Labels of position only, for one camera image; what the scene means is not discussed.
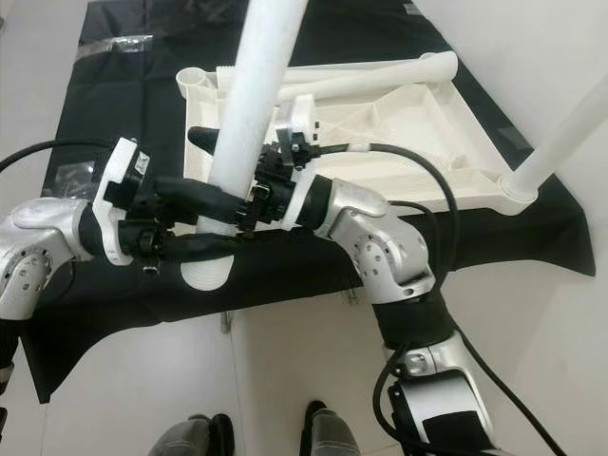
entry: white floor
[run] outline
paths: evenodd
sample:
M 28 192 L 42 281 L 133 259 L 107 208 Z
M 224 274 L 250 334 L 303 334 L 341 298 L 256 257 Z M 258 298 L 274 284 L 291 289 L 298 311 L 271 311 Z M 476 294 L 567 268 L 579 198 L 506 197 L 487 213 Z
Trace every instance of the white floor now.
M 0 36 L 0 157 L 54 136 L 85 5 L 13 3 Z M 31 163 L 1 177 L 0 215 L 39 195 L 46 157 Z M 451 276 L 446 296 L 487 361 L 564 439 L 569 422 L 545 387 L 558 373 L 537 361 L 554 334 L 551 295 L 563 282 L 587 279 L 555 270 L 533 262 L 474 268 Z M 508 297 L 501 304 L 497 296 Z M 352 306 L 343 294 L 239 311 L 230 336 L 217 315 L 114 334 L 86 354 L 48 406 L 36 401 L 21 351 L 15 360 L 0 397 L 9 409 L 2 456 L 142 455 L 179 420 L 219 411 L 233 418 L 237 455 L 292 456 L 303 411 L 317 398 L 350 423 L 366 454 L 401 454 L 371 414 L 383 362 L 375 319 L 364 300 Z M 482 390 L 500 442 L 522 455 L 549 454 L 485 380 Z

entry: gray pant leg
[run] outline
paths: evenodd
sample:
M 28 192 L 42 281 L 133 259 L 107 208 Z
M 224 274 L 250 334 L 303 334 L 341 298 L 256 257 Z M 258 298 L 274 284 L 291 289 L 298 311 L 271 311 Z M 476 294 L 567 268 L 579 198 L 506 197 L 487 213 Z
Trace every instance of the gray pant leg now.
M 209 449 L 208 418 L 188 420 L 167 430 L 148 456 L 205 456 Z
M 313 416 L 312 456 L 361 456 L 348 425 L 323 408 Z

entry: black shoe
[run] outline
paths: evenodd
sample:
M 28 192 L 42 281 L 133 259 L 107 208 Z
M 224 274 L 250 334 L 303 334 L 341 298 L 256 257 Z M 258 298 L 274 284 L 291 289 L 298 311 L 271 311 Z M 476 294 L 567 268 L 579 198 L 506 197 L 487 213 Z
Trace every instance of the black shoe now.
M 234 456 L 235 431 L 228 415 L 220 413 L 211 419 L 209 456 Z
M 321 401 L 312 401 L 306 407 L 304 415 L 304 428 L 300 439 L 300 456 L 311 456 L 313 450 L 313 415 L 327 406 Z

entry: black cloth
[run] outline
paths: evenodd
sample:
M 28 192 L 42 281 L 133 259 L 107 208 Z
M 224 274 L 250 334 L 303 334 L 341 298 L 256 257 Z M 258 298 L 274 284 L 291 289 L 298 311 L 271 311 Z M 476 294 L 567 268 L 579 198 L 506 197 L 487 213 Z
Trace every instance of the black cloth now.
M 152 159 L 143 191 L 149 191 L 150 177 L 181 176 L 185 100 L 175 75 L 184 67 L 214 70 L 232 65 L 245 10 L 241 1 L 224 0 L 89 4 L 80 45 L 123 35 L 152 34 L 153 39 L 145 51 L 103 52 L 75 63 L 57 136 L 137 138 Z M 432 24 L 407 15 L 402 2 L 311 0 L 291 65 L 416 58 L 446 49 L 448 44 Z M 462 63 L 454 84 L 505 159 L 512 166 L 521 162 L 530 149 L 505 135 L 515 131 L 512 123 Z M 89 160 L 98 162 L 99 174 L 104 162 L 99 151 L 54 150 L 45 188 L 53 187 L 59 166 Z M 516 217 L 485 209 L 464 211 L 462 216 L 456 268 L 536 259 L 595 273 L 585 215 L 557 178 Z M 439 218 L 447 226 L 446 215 Z M 428 230 L 421 217 L 409 220 Z M 111 333 L 360 285 L 337 245 L 297 229 L 257 235 L 237 255 L 228 282 L 209 293 L 189 288 L 173 265 L 162 265 L 161 276 L 150 278 L 138 265 L 116 268 L 98 258 L 78 264 L 72 289 L 64 298 L 52 299 L 67 285 L 67 272 L 53 280 L 23 336 L 43 403 L 80 357 Z M 393 318 L 390 314 L 384 320 Z M 381 328 L 385 324 L 382 311 L 379 323 Z

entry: white plastic tray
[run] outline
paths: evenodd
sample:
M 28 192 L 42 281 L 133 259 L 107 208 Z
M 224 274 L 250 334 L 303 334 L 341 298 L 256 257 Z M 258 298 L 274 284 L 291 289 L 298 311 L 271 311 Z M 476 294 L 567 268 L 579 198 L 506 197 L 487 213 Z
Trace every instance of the white plastic tray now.
M 302 68 L 361 69 L 395 62 L 307 66 Z M 178 80 L 186 99 L 185 131 L 194 125 L 220 128 L 225 93 L 217 90 L 215 73 L 199 68 L 183 70 Z M 435 164 L 452 187 L 460 209 L 487 207 L 515 214 L 521 206 L 507 199 L 498 177 L 510 171 L 494 144 L 452 83 L 403 85 L 317 102 L 321 145 L 388 143 L 413 150 Z M 276 141 L 271 124 L 267 142 Z M 213 158 L 191 144 L 184 150 L 184 176 L 206 181 Z M 421 202 L 433 211 L 447 206 L 432 178 L 400 157 L 335 154 L 319 159 L 318 172 L 378 191 L 388 200 Z

